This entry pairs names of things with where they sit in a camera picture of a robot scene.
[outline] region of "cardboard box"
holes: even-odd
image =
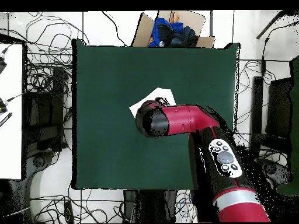
[[[168,22],[172,18],[182,22],[184,27],[189,26],[195,31],[197,36],[200,36],[200,32],[203,28],[205,17],[188,10],[160,10],[158,14],[159,18],[164,18]],[[147,47],[152,37],[152,30],[154,28],[154,20],[148,17],[145,13],[142,13],[137,26],[135,38],[133,40],[133,47]],[[196,47],[212,48],[215,37],[199,37]]]

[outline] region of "dark green tabletop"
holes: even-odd
[[[129,107],[156,88],[210,106],[232,128],[237,44],[226,49],[87,47],[77,56],[76,188],[194,189],[188,135],[143,137]]]

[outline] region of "robot control buttons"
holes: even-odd
[[[222,164],[230,164],[234,162],[234,157],[227,151],[222,151],[218,154],[217,160]]]
[[[223,139],[217,138],[210,142],[208,149],[214,165],[221,176],[238,178],[242,176],[242,168],[235,157],[232,147]]]

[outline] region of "white paper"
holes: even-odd
[[[0,44],[0,51],[7,45]],[[5,54],[6,68],[0,74],[0,97],[7,100],[22,93],[22,45],[12,45]],[[9,113],[12,117],[0,127],[0,179],[20,180],[22,178],[22,97],[7,105],[7,112],[0,115],[0,121]]]
[[[147,100],[155,100],[157,97],[162,97],[166,99],[170,106],[176,105],[175,98],[170,89],[161,89],[160,87],[156,88],[153,92],[151,92],[147,97],[140,100],[135,105],[129,107],[130,111],[132,112],[134,118],[136,117],[136,113],[141,105]]]

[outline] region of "white button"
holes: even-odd
[[[223,166],[221,167],[221,169],[222,169],[223,171],[227,171],[227,170],[229,169],[229,167],[228,167],[227,165],[223,165]]]

